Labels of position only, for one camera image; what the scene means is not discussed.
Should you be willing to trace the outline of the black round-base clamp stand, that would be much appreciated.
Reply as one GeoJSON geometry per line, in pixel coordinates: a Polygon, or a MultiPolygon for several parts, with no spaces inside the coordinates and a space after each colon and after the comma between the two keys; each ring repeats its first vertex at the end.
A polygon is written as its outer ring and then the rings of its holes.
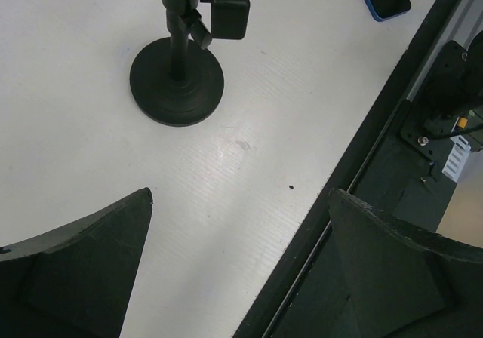
{"type": "Polygon", "coordinates": [[[165,125],[185,127],[218,107],[224,76],[208,47],[214,39],[242,40],[249,0],[161,0],[167,38],[145,46],[134,58],[129,82],[140,109],[165,125]]]}

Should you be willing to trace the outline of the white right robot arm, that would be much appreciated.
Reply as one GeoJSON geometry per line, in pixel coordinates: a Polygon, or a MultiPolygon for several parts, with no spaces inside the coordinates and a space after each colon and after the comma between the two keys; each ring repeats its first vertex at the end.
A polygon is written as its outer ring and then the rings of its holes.
{"type": "Polygon", "coordinates": [[[482,106],[482,33],[464,49],[446,43],[429,73],[429,103],[441,115],[464,114],[482,106]]]}

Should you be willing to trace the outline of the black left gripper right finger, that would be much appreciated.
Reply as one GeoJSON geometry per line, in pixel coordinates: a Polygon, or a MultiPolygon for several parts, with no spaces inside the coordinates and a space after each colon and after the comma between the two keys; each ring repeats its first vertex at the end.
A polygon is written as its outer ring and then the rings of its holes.
{"type": "Polygon", "coordinates": [[[480,337],[482,249],[335,189],[329,214],[363,337],[480,337]]]}

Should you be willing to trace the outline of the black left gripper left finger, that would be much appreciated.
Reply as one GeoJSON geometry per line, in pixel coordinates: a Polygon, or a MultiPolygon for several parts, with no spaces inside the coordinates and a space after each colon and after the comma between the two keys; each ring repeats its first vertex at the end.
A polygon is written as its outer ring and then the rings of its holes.
{"type": "Polygon", "coordinates": [[[3,337],[118,337],[152,217],[143,188],[1,248],[3,337]]]}

